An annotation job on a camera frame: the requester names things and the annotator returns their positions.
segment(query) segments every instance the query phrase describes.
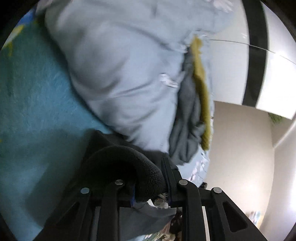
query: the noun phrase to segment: blue fabric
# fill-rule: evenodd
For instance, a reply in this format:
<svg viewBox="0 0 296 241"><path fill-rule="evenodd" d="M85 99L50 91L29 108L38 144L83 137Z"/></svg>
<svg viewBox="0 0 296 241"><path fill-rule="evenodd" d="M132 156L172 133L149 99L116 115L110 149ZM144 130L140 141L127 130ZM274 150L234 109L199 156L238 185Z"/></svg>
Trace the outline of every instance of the blue fabric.
<svg viewBox="0 0 296 241"><path fill-rule="evenodd" d="M43 24L0 52L0 212L31 241L79 167L91 129L110 132L73 92L66 61Z"/></svg>
<svg viewBox="0 0 296 241"><path fill-rule="evenodd" d="M35 18L35 11L35 8L32 8L29 12L27 12L17 23L17 26L21 24L29 24L30 22L32 22Z"/></svg>

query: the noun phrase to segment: gray cloth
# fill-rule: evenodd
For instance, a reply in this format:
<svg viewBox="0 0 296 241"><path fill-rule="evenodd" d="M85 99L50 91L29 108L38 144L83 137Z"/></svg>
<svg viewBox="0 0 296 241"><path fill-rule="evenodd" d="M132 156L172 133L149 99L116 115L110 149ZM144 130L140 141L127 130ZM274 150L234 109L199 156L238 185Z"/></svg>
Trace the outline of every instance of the gray cloth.
<svg viewBox="0 0 296 241"><path fill-rule="evenodd" d="M91 110L127 141L168 152L185 45L228 18L205 0L60 0L45 20Z"/></svg>
<svg viewBox="0 0 296 241"><path fill-rule="evenodd" d="M188 48L183 63L185 76L178 92L176 118L169 139L169 154L176 165L191 160L205 131L204 124L200 122L200 99L193 81L193 70L193 56Z"/></svg>
<svg viewBox="0 0 296 241"><path fill-rule="evenodd" d="M200 48L200 57L202 66L205 70L205 84L209 91L209 106L211 115L211 133L213 133L213 117L214 117L214 101L213 101L213 88L212 88L212 71L211 71L211 54L210 54L210 40L204 32L197 34L198 38L202 41ZM178 166L179 171L183 178L193 182L196 186L200 186L207 175L207 170L210 164L209 150L204 151L199 146L198 151L192 157L189 163L184 163L183 166Z"/></svg>
<svg viewBox="0 0 296 241"><path fill-rule="evenodd" d="M99 210L95 210L91 240L96 241ZM176 208L157 209L148 203L135 203L133 208L119 208L120 240L126 241L140 235L159 232L176 214Z"/></svg>

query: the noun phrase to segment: white wall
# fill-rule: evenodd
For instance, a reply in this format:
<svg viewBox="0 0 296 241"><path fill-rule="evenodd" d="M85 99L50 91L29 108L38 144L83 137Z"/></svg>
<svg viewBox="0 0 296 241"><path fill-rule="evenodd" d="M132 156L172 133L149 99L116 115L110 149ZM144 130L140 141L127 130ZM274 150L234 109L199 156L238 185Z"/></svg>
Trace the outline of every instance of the white wall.
<svg viewBox="0 0 296 241"><path fill-rule="evenodd" d="M274 173L268 114L215 102L208 189L219 186L244 212L265 213Z"/></svg>
<svg viewBox="0 0 296 241"><path fill-rule="evenodd" d="M296 128L274 158L274 182L260 230L268 241L283 241L296 222Z"/></svg>
<svg viewBox="0 0 296 241"><path fill-rule="evenodd" d="M279 141L285 136L286 132L289 130L292 125L293 120L284 118L281 123L273 124L271 126L271 137L272 144L274 147L278 144Z"/></svg>

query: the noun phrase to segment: light blue fabric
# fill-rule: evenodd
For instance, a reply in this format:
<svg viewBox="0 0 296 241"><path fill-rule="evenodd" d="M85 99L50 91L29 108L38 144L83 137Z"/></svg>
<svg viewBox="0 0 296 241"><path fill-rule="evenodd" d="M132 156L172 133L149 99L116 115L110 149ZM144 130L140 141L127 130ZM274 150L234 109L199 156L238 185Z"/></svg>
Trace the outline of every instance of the light blue fabric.
<svg viewBox="0 0 296 241"><path fill-rule="evenodd" d="M73 92L44 26L31 23L0 52L0 212L31 241L85 152L90 129L110 132Z"/></svg>
<svg viewBox="0 0 296 241"><path fill-rule="evenodd" d="M206 0L59 0L45 16L92 111L131 143L163 152L178 87L160 75L178 86L193 33L217 32L230 18Z"/></svg>

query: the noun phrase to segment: blanket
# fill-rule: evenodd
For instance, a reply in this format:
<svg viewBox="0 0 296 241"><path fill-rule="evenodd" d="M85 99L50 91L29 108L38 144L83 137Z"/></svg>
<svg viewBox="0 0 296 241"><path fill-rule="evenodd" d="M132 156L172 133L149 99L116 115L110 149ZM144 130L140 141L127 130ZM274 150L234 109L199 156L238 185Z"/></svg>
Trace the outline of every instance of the blanket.
<svg viewBox="0 0 296 241"><path fill-rule="evenodd" d="M90 109L131 143L168 152L186 46L230 15L205 0L60 0L46 25Z"/></svg>

